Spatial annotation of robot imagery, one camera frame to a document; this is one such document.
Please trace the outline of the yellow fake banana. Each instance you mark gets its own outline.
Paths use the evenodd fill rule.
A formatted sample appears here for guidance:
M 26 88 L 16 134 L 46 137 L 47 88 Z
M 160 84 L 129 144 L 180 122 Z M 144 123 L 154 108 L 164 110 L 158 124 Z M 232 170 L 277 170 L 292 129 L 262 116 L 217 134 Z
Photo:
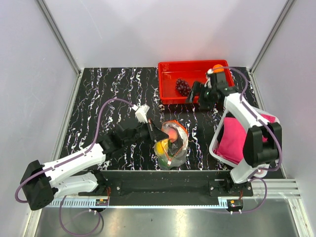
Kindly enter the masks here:
M 168 155 L 168 139 L 164 139 L 155 144 L 154 147 L 155 154 L 157 156 L 167 156 Z

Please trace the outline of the dark purple fake grapes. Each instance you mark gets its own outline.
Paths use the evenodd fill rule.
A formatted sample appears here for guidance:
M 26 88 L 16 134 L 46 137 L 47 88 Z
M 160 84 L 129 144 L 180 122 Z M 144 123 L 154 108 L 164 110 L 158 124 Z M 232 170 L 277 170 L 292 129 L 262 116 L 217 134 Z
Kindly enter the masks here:
M 188 84 L 187 81 L 185 81 L 184 79 L 177 79 L 176 80 L 176 86 L 175 86 L 176 91 L 178 91 L 182 96 L 187 97 L 190 92 L 191 92 L 191 87 Z

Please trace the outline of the clear zip bag orange seal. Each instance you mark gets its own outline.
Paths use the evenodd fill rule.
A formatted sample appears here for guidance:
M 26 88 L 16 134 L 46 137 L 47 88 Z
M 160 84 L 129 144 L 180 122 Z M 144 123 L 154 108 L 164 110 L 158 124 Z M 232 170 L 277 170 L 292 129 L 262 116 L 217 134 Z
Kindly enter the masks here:
M 186 162 L 188 154 L 189 135 L 186 128 L 178 121 L 170 120 L 163 123 L 161 130 L 168 135 L 168 138 L 154 145 L 160 169 L 170 170 L 180 167 Z

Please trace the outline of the orange fake fruit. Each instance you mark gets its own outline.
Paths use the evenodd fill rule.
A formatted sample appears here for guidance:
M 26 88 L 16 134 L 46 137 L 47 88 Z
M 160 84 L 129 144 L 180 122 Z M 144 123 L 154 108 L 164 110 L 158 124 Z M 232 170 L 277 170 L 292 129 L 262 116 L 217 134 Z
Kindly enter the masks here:
M 212 70 L 214 73 L 220 73 L 220 72 L 224 72 L 224 67 L 221 64 L 216 64 L 213 66 Z

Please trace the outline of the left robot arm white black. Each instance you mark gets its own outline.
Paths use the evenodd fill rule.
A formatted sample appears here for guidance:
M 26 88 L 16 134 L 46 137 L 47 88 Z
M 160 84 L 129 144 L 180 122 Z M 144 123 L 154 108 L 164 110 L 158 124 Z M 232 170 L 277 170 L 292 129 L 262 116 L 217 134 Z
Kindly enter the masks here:
M 64 196 L 109 194 L 111 187 L 104 175 L 88 168 L 104 163 L 137 142 L 156 143 L 167 138 L 151 119 L 147 123 L 132 119 L 120 122 L 81 151 L 44 164 L 35 160 L 29 163 L 20 181 L 26 202 L 35 211 Z

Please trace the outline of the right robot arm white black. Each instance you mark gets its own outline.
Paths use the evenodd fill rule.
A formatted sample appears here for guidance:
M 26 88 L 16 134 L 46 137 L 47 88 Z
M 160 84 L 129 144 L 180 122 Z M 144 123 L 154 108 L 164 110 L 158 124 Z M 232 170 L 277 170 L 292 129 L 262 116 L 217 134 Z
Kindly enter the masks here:
M 269 171 L 277 171 L 282 163 L 282 128 L 278 121 L 269 122 L 262 111 L 251 106 L 234 86 L 229 86 L 224 70 L 226 67 L 209 69 L 206 72 L 206 82 L 195 81 L 186 101 L 192 103 L 198 95 L 198 103 L 202 109 L 210 109 L 215 104 L 222 105 L 223 116 L 215 131 L 209 146 L 209 152 L 217 160 L 232 167 L 229 180 L 224 183 L 224 190 L 228 195 L 235 196 L 242 185 L 255 178 L 263 178 Z M 217 154 L 221 131 L 226 132 L 228 126 L 224 124 L 226 115 L 230 113 L 240 123 L 246 133 L 242 146 L 242 159 L 233 164 Z

